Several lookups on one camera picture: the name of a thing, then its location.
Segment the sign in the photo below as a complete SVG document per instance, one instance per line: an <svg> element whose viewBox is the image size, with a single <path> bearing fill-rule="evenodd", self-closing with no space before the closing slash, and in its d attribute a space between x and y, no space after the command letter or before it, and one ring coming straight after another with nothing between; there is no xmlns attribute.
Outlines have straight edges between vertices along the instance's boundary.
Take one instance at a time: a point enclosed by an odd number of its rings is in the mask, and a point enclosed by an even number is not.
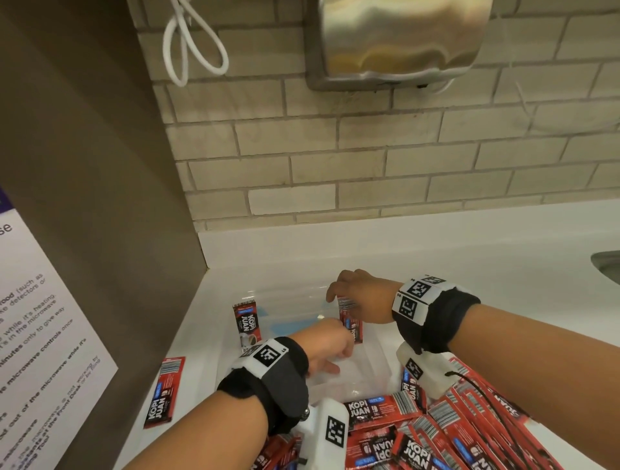
<svg viewBox="0 0 620 470"><path fill-rule="evenodd" d="M0 190L0 469L54 468L116 370Z"/></svg>

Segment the stainless steel sink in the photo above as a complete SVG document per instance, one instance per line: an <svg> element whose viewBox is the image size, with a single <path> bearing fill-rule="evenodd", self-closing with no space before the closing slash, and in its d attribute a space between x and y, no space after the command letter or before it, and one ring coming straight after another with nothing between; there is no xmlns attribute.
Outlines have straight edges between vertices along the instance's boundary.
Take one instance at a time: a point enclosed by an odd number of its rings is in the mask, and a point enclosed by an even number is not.
<svg viewBox="0 0 620 470"><path fill-rule="evenodd" d="M620 251L595 253L591 260L596 269L620 285Z"/></svg>

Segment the white countertop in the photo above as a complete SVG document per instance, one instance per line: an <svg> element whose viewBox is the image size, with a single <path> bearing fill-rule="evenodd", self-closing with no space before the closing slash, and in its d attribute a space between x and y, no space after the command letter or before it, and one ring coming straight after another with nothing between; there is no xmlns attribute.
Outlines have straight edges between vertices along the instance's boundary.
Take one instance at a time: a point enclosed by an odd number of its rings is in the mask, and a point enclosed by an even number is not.
<svg viewBox="0 0 620 470"><path fill-rule="evenodd" d="M590 261L594 253L620 250L620 200L200 236L211 270L168 353L187 358L174 421L215 388L232 293L326 285L345 268L401 280L438 275L486 304L620 346L620 286ZM402 339L393 325L372 327L396 380ZM142 429L152 395L153 388L115 469L170 427ZM531 429L565 470L600 468L542 425Z"/></svg>

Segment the plastic container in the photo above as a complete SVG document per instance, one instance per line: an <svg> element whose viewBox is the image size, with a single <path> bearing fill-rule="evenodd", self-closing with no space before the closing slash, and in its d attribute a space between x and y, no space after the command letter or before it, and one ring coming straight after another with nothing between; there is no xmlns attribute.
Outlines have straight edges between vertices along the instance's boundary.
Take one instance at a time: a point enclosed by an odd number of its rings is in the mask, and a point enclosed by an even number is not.
<svg viewBox="0 0 620 470"><path fill-rule="evenodd" d="M339 318L338 302L327 303L326 291L327 287L250 291L231 298L216 382L228 374L232 362L241 354L234 304L256 300L260 334L269 339L290 335L323 317ZM334 360L340 366L339 375L319 373L307 380L311 404L324 397L343 402L388 393L388 361L372 325L364 328L364 341L355 345L353 355Z"/></svg>

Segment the power cord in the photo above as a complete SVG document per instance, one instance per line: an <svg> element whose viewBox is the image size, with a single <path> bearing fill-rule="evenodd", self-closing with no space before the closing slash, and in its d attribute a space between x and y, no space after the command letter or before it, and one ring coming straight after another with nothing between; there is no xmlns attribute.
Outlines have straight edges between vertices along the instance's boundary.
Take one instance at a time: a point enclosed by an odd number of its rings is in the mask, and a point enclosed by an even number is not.
<svg viewBox="0 0 620 470"><path fill-rule="evenodd" d="M166 25L166 29L164 31L164 39L162 44L162 52L164 54L164 65L166 66L166 71L170 76L170 80L174 82L175 85L184 87L187 85L187 79L189 76L189 60L187 56L187 48L189 47L192 54L196 60L209 72L214 75L223 75L228 71L228 53L226 52L226 48L222 44L222 41L219 39L218 35L215 34L213 29L206 23L205 20L196 12L196 10L190 5L188 0L170 0L172 4L172 8L174 10L174 15L168 21ZM215 45L218 47L219 53L222 56L222 65L220 67L215 67L198 50L196 44L192 39L192 35L187 27L187 22L185 20L185 13L188 15L188 19L191 22L192 19L196 20L196 23L213 39ZM179 30L180 37L180 46L181 46L181 78L178 77L177 73L174 70L172 65L172 37L174 36L174 32Z"/></svg>
<svg viewBox="0 0 620 470"><path fill-rule="evenodd" d="M525 455L523 454L523 450L521 449L521 447L519 446L519 443L516 441L515 436L512 434L512 432L510 431L510 429L508 428L508 426L506 426L506 422L503 420L502 415L499 411L497 411L497 409L495 408L495 406L491 403L491 400L489 400L489 398L487 397L487 394L485 392L483 392L483 390L478 386L478 384L476 382L474 382L472 379L470 379L467 376L464 376L463 374L459 374L458 372L454 372L454 371L450 371L450 372L446 372L445 376L446 377L452 377L453 375L459 376L460 378L464 379L465 381L467 381L472 387L474 387L476 389L476 391L482 395L482 397L487 401L487 403L489 404L489 406L491 407L491 409L495 412L495 414L497 415L499 421L502 423L502 426L504 426L504 428L506 429L506 432L508 433L508 435L510 436L510 438L512 439L512 442L515 444L515 451L517 452L517 454L519 455L519 457L521 458L521 460L523 460L523 463L525 463L525 466L528 468L528 470L532 470L532 467L529 466L529 462L528 460L525 458Z"/></svg>
<svg viewBox="0 0 620 470"><path fill-rule="evenodd" d="M500 24L502 27L504 48L508 55L508 72L510 73L510 79L512 80L512 83L516 89L516 93L519 96L521 108L523 109L523 112L527 115L527 117L530 119L530 122L532 123L532 129L535 128L535 129L542 130L543 132L547 132L550 134L558 134L558 133L560 134L563 134L563 133L582 134L585 132L607 129L609 127L613 127L613 126L620 124L620 119L616 119L615 121L610 121L610 122L603 122L603 123L599 123L599 124L592 125L592 126L583 126L579 128L573 128L573 129L570 129L570 128L559 129L559 128L554 128L553 126L537 124L534 121L534 118L535 118L534 113L530 111L530 109L528 108L528 102L525 99L523 88L521 87L519 80L517 80L515 76L515 67L514 67L515 50L512 45L512 39L510 37L510 32L508 31L507 22L501 14L495 13L495 15L497 16L497 19L500 21Z"/></svg>

